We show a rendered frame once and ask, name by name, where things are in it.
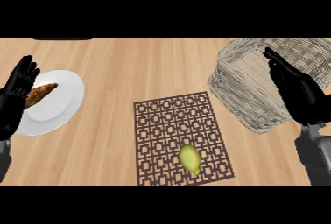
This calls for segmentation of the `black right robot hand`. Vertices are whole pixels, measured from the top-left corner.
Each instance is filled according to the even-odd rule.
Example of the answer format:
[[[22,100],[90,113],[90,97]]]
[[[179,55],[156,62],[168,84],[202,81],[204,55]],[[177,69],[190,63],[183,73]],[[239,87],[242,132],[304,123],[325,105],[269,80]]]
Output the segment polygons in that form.
[[[303,73],[270,47],[263,56],[269,59],[273,84],[292,119],[304,126],[331,122],[331,94],[325,94],[314,79]]]

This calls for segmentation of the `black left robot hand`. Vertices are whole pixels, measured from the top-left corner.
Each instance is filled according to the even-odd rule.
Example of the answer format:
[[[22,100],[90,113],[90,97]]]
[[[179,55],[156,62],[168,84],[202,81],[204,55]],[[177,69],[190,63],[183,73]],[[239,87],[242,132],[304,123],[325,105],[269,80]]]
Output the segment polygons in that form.
[[[19,60],[4,87],[0,88],[0,141],[10,138],[20,123],[26,96],[40,73],[32,56]]]

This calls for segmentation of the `pale wicker basket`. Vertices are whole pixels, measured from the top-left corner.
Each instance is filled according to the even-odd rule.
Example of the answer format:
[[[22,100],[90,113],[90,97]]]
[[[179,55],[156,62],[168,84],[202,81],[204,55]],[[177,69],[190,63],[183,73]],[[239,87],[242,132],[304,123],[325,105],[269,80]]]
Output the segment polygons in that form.
[[[323,38],[236,38],[218,51],[207,84],[212,95],[244,127],[263,134],[291,119],[269,74],[270,48],[312,76],[317,86],[331,84],[331,40]]]

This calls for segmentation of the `brown patterned placemat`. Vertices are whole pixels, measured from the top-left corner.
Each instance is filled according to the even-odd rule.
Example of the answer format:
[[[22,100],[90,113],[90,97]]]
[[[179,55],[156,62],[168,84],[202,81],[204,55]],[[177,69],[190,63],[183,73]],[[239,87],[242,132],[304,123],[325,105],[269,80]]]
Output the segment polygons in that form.
[[[139,186],[196,186],[233,177],[210,96],[205,92],[133,104]],[[179,160],[189,144],[201,156],[198,173]]]

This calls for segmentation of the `yellow-green lemon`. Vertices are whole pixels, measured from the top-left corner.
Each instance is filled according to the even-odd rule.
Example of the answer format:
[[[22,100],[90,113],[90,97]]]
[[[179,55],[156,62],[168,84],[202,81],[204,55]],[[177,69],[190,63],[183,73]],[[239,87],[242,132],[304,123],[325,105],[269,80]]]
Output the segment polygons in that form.
[[[201,156],[192,145],[184,144],[180,147],[179,160],[183,168],[198,175],[201,169]]]

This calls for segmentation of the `brown pastry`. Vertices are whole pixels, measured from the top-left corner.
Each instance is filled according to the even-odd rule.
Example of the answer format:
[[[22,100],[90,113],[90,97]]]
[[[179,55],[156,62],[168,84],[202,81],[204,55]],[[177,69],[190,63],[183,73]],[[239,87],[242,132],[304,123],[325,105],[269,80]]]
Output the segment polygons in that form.
[[[46,84],[40,87],[34,87],[31,89],[31,92],[25,99],[25,108],[26,109],[41,101],[41,99],[50,94],[50,92],[56,89],[56,87],[57,87],[57,84],[51,83],[51,84]]]

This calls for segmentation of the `white round plate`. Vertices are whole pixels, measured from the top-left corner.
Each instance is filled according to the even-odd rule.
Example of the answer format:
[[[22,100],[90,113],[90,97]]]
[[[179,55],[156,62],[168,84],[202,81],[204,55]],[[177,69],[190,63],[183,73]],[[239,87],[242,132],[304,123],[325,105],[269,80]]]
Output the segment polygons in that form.
[[[26,136],[46,134],[60,127],[78,111],[84,99],[84,81],[68,70],[53,70],[40,74],[34,87],[56,84],[56,88],[22,114],[16,132]]]

